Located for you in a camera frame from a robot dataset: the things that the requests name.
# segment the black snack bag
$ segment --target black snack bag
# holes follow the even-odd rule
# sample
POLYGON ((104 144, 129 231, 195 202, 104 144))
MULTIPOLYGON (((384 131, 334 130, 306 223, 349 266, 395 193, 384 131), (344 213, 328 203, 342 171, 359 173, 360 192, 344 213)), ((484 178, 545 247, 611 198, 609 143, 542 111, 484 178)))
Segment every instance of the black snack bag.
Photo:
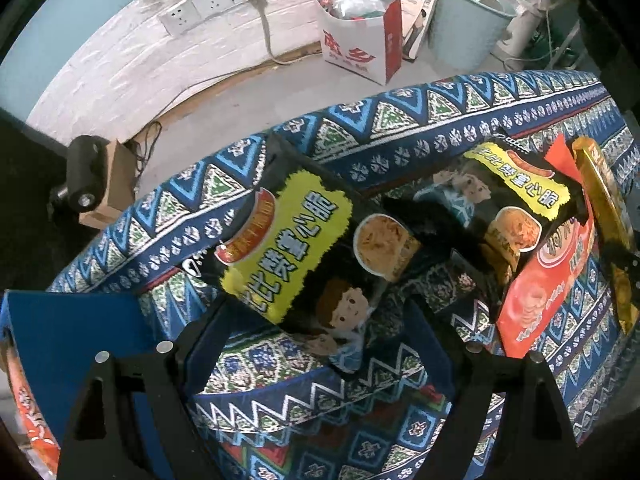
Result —
POLYGON ((443 170, 404 186, 399 202, 383 205, 421 243, 427 244, 420 222, 428 220, 442 242, 486 278, 478 285, 492 320, 511 280, 549 235, 573 217, 581 224, 588 218, 578 182, 500 131, 443 170))
POLYGON ((232 237, 182 268, 354 372, 367 319, 420 243, 280 136, 266 145, 264 173, 230 225, 232 237))

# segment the yellow label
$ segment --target yellow label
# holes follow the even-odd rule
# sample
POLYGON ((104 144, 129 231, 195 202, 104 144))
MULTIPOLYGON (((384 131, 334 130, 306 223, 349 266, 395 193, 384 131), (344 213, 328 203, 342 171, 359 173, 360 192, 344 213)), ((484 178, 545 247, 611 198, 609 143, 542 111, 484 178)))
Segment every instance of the yellow label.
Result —
POLYGON ((507 152, 494 142, 483 142, 463 155, 485 165, 513 189, 534 213, 549 220, 554 220, 560 212, 560 206, 571 199, 565 185, 518 167, 507 152))
POLYGON ((280 323, 306 274, 347 230, 352 209, 345 194, 327 191, 319 176, 304 170, 289 175, 262 243, 228 267, 222 288, 280 323))

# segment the blue patterned fabric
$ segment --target blue patterned fabric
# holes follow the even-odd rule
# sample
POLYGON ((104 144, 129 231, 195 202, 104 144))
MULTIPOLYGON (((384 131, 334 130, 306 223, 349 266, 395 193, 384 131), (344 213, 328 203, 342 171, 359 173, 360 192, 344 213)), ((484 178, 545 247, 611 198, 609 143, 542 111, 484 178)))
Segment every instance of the blue patterned fabric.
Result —
MULTIPOLYGON (((638 145, 604 86, 581 72, 457 76, 335 105, 268 132, 373 192, 468 150, 497 124, 539 152, 560 133, 593 137, 623 192, 630 189, 638 145)), ((193 164, 125 211, 50 290, 132 290, 155 336, 175 338, 215 291, 174 266, 215 243, 259 181, 265 159, 264 134, 256 134, 193 164)), ((534 343, 556 376, 578 441, 624 380, 638 339, 636 332, 619 333, 594 247, 534 343)), ((445 305, 441 315, 462 339, 502 351, 486 307, 466 300, 444 267, 433 267, 414 286, 445 305)), ((223 444, 216 453, 228 478, 411 478, 449 403, 429 386, 399 312, 398 298, 390 295, 374 313, 367 374, 354 381, 338 377, 259 316, 248 319, 191 405, 203 436, 223 444)), ((469 478, 482 472, 503 401, 494 396, 469 478)))

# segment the gold package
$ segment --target gold package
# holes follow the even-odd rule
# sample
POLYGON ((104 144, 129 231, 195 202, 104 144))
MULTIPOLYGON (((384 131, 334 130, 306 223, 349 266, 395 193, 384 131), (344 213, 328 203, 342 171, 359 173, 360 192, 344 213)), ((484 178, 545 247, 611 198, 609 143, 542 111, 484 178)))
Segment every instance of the gold package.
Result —
MULTIPOLYGON (((575 161, 582 174, 584 189, 589 196, 593 213, 600 227, 601 243, 620 242, 635 253, 636 242, 631 220, 620 195, 618 184, 598 143, 589 137, 579 137, 572 144, 575 161)), ((631 281, 628 274, 612 266, 618 319, 625 334, 638 318, 638 308, 631 302, 631 281)))

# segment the black cylinder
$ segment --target black cylinder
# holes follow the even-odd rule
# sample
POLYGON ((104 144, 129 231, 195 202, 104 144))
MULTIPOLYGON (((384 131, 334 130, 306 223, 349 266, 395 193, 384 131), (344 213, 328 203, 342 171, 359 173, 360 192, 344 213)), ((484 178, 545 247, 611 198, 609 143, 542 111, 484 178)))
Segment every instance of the black cylinder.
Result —
POLYGON ((106 150, 102 139, 80 136, 66 152, 68 204, 76 212, 95 209, 106 188, 106 150))

